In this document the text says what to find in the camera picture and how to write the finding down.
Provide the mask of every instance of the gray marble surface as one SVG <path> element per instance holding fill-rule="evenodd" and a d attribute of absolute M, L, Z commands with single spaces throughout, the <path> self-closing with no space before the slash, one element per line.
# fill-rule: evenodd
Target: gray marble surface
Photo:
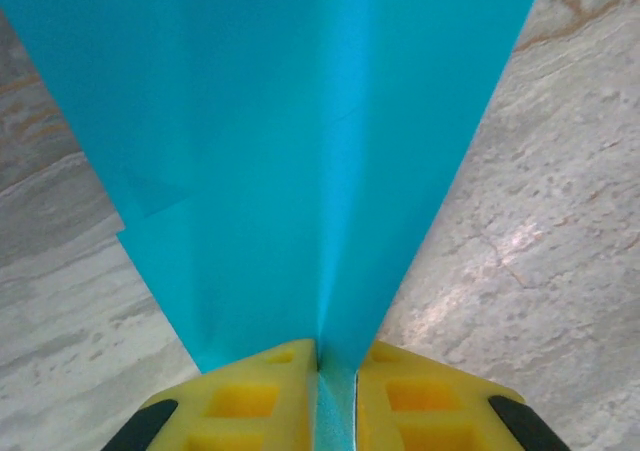
<path fill-rule="evenodd" d="M 381 337 L 640 449 L 640 0 L 537 0 Z M 98 450 L 197 374 L 0 19 L 0 451 Z"/>

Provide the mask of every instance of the black rubber edge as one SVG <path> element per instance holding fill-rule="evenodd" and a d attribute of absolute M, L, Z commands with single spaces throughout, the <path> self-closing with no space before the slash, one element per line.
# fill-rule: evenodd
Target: black rubber edge
<path fill-rule="evenodd" d="M 489 404 L 525 451 L 571 451 L 526 404 L 505 396 L 492 396 Z"/>
<path fill-rule="evenodd" d="M 102 451 L 145 451 L 177 407 L 177 401 L 165 399 L 140 409 L 120 428 Z"/>

